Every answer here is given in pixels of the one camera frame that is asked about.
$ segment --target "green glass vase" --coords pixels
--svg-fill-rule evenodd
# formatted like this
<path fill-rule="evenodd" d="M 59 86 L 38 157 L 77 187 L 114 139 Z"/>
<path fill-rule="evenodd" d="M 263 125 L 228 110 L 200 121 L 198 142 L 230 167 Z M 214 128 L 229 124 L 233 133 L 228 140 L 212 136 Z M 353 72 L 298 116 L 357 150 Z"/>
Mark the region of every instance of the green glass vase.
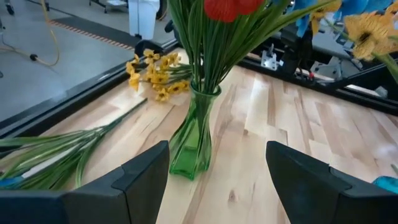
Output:
<path fill-rule="evenodd" d="M 184 122 L 170 139 L 170 173 L 193 180 L 206 171 L 211 159 L 209 116 L 214 100 L 221 93 L 200 93 L 191 86 L 191 102 Z"/>

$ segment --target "yellow daffodil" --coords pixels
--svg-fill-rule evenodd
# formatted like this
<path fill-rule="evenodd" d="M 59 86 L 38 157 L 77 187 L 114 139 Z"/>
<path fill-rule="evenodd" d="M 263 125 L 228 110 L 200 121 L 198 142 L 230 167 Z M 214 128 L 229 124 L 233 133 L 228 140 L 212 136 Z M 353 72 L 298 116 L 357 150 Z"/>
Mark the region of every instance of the yellow daffodil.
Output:
<path fill-rule="evenodd" d="M 147 67 L 147 73 L 155 74 L 156 73 L 156 66 L 153 63 L 150 63 Z"/>
<path fill-rule="evenodd" d="M 139 64 L 139 57 L 137 54 L 134 54 L 134 60 L 131 62 L 133 65 Z"/>
<path fill-rule="evenodd" d="M 184 84 L 182 82 L 176 82 L 173 85 L 170 85 L 167 91 L 170 94 L 179 94 L 183 91 Z"/>
<path fill-rule="evenodd" d="M 155 54 L 153 50 L 145 49 L 144 50 L 145 63 L 152 64 L 155 60 L 160 59 L 159 54 Z"/>
<path fill-rule="evenodd" d="M 170 68 L 170 60 L 168 56 L 163 56 L 160 58 L 160 69 L 165 71 Z"/>
<path fill-rule="evenodd" d="M 189 90 L 189 81 L 188 80 L 182 80 L 181 83 L 183 85 L 182 90 L 183 91 L 188 91 Z"/>
<path fill-rule="evenodd" d="M 160 91 L 160 90 L 162 90 L 162 89 L 164 88 L 164 86 L 161 85 L 161 84 L 153 84 L 153 85 L 152 85 L 152 88 L 153 88 L 154 90 L 156 90 L 156 91 Z"/>
<path fill-rule="evenodd" d="M 329 0 L 318 0 L 319 3 L 326 2 Z M 311 13 L 310 20 L 311 20 L 311 28 L 312 33 L 315 35 L 319 31 L 319 26 L 321 19 L 323 19 L 328 12 L 336 12 L 341 6 L 341 0 L 336 0 L 327 4 L 325 7 L 321 7 L 315 12 Z"/>
<path fill-rule="evenodd" d="M 150 83 L 152 83 L 153 77 L 154 77 L 153 74 L 151 74 L 151 73 L 145 73 L 145 75 L 143 76 L 142 79 L 143 79 L 145 82 L 150 82 Z"/>
<path fill-rule="evenodd" d="M 154 74 L 152 78 L 152 83 L 155 84 L 166 84 L 169 80 L 169 74 L 158 72 Z"/>
<path fill-rule="evenodd" d="M 377 45 L 388 45 L 388 35 L 394 30 L 391 17 L 377 15 L 375 12 L 346 16 L 344 23 L 349 38 L 355 44 L 354 57 L 358 59 L 370 60 Z"/>
<path fill-rule="evenodd" d="M 166 89 L 163 88 L 157 92 L 155 100 L 160 101 L 160 102 L 165 102 L 169 100 L 170 94 L 167 93 Z"/>
<path fill-rule="evenodd" d="M 178 56 L 178 53 L 171 53 L 169 55 L 169 62 L 171 65 L 177 66 L 181 61 L 181 57 Z"/>
<path fill-rule="evenodd" d="M 144 80 L 146 82 L 152 82 L 154 75 L 156 74 L 156 67 L 153 63 L 150 63 L 147 67 L 147 73 L 144 75 Z"/>
<path fill-rule="evenodd" d="M 132 66 L 131 62 L 126 62 L 126 72 L 128 74 L 134 73 L 134 67 Z"/>
<path fill-rule="evenodd" d="M 139 77 L 140 75 L 138 73 L 133 73 L 129 79 L 129 85 L 136 91 L 138 91 L 139 87 Z"/>
<path fill-rule="evenodd" d="M 398 30 L 389 30 L 387 36 L 398 36 Z M 385 41 L 380 41 L 376 44 L 373 53 L 385 55 L 396 51 L 398 51 L 398 42 L 394 39 L 387 38 Z"/>
<path fill-rule="evenodd" d="M 392 3 L 387 9 L 386 9 L 386 14 L 390 16 L 394 16 L 398 11 L 398 1 L 395 1 Z"/>

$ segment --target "wooden table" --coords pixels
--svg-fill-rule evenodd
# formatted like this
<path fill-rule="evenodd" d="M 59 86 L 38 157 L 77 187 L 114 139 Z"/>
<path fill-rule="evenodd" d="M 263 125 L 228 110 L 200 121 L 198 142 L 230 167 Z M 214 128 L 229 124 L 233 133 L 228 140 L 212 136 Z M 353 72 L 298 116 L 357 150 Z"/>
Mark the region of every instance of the wooden table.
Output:
<path fill-rule="evenodd" d="M 391 163 L 398 164 L 398 118 L 241 67 L 221 87 L 211 112 L 209 171 L 193 182 L 170 175 L 157 223 L 288 223 L 264 157 L 270 140 L 368 182 L 396 177 Z M 135 93 L 122 83 L 47 134 L 107 124 L 151 92 L 141 86 Z M 188 103 L 188 93 L 168 103 L 150 100 L 97 149 L 84 182 L 170 139 Z"/>

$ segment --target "blue object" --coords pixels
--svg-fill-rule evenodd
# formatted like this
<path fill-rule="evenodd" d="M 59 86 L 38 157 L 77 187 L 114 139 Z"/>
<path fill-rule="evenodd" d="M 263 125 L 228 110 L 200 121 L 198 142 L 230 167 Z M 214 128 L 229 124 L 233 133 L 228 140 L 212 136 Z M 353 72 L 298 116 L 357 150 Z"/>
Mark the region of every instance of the blue object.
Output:
<path fill-rule="evenodd" d="M 368 5 L 369 0 L 343 0 L 337 14 L 345 17 L 354 14 L 362 14 Z"/>
<path fill-rule="evenodd" d="M 306 7 L 310 7 L 317 3 L 317 0 L 296 0 L 294 4 L 294 9 L 305 9 Z M 296 26 L 298 27 L 297 36 L 303 37 L 307 27 L 310 23 L 310 16 L 306 15 L 301 19 L 296 21 Z"/>
<path fill-rule="evenodd" d="M 24 178 L 22 178 L 21 176 L 15 177 L 15 178 L 6 178 L 3 180 L 0 180 L 0 187 L 7 187 L 12 184 L 17 184 L 23 180 L 24 180 Z"/>
<path fill-rule="evenodd" d="M 381 176 L 374 180 L 373 184 L 398 194 L 398 179 L 396 178 Z"/>
<path fill-rule="evenodd" d="M 369 0 L 363 12 L 381 11 L 393 2 L 394 0 Z"/>

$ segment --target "red tulip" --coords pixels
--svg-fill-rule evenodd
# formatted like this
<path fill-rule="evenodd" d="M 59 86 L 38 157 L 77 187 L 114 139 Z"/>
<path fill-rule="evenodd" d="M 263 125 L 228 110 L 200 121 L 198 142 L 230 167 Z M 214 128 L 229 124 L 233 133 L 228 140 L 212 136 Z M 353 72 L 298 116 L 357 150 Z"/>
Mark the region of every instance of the red tulip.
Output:
<path fill-rule="evenodd" d="M 205 12 L 210 19 L 233 22 L 238 16 L 236 0 L 205 0 Z"/>
<path fill-rule="evenodd" d="M 264 0 L 205 0 L 205 12 L 210 19 L 233 22 L 238 15 L 253 13 Z"/>
<path fill-rule="evenodd" d="M 250 15 L 258 9 L 264 0 L 234 0 L 238 13 L 241 15 Z"/>

